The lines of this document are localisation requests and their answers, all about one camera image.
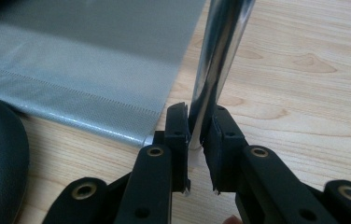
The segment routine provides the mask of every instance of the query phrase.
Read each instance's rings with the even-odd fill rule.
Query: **chrome tube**
[[[255,0],[212,0],[190,106],[189,149],[201,147]]]

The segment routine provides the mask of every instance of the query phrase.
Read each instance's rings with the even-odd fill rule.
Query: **wood grain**
[[[190,103],[208,4],[165,109]],[[273,149],[317,188],[351,180],[351,1],[258,0],[219,100],[250,144]],[[110,183],[129,173],[138,152],[51,121],[22,117],[31,145],[29,185],[19,223],[40,223],[71,181]],[[208,170],[190,169],[192,193],[174,194],[173,223],[222,223],[238,214],[233,194],[214,195]]]

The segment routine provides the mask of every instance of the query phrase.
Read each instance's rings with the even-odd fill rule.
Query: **gray fabric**
[[[21,0],[0,11],[0,99],[142,146],[204,0]]]

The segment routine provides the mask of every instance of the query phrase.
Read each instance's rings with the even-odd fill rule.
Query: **wooden floor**
[[[190,103],[207,11],[208,4],[159,130],[169,105]],[[351,180],[351,0],[257,0],[219,103],[250,144],[273,149],[302,182],[322,189],[332,179]],[[133,168],[137,148],[43,119],[22,121],[31,167],[19,223],[40,223],[73,180],[110,183]],[[238,215],[233,194],[212,191],[204,157],[190,179],[189,197],[174,194],[173,223]]]

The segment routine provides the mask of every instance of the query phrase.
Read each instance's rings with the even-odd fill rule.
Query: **shiny metal rod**
[[[190,106],[189,149],[201,147],[255,0],[212,0]]]

